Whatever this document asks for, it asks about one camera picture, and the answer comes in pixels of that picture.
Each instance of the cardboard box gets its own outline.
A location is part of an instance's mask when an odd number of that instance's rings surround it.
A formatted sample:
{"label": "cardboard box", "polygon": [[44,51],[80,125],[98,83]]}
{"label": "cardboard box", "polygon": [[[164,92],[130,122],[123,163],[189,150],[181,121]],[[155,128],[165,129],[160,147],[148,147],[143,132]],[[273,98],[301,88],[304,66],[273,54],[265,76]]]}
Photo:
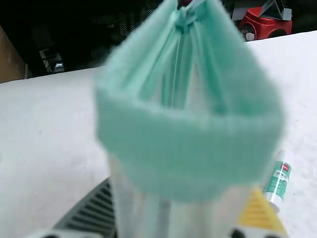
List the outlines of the cardboard box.
{"label": "cardboard box", "polygon": [[25,63],[0,26],[0,83],[23,79]]}

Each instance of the white surface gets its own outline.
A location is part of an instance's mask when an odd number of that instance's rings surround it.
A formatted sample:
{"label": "white surface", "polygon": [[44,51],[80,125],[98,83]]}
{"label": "white surface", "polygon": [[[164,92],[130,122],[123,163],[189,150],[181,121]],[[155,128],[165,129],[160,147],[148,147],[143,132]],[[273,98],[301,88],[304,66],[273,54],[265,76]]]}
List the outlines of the white surface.
{"label": "white surface", "polygon": [[[317,32],[248,43],[279,86],[295,157],[280,217],[292,238],[317,234]],[[108,176],[94,136],[87,69],[0,84],[0,234],[50,228]]]}
{"label": "white surface", "polygon": [[248,43],[280,88],[287,125],[281,149],[292,174],[279,217],[292,238],[317,234],[317,31]]}
{"label": "white surface", "polygon": [[0,84],[0,236],[51,228],[108,176],[86,69]]}

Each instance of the clear plastic bag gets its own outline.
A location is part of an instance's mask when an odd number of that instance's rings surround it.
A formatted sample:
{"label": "clear plastic bag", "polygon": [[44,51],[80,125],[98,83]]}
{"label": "clear plastic bag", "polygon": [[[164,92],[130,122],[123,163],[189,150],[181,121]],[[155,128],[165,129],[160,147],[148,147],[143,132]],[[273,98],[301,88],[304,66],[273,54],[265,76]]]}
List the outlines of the clear plastic bag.
{"label": "clear plastic bag", "polygon": [[218,0],[165,0],[111,54],[96,102],[120,238],[227,234],[283,125]]}

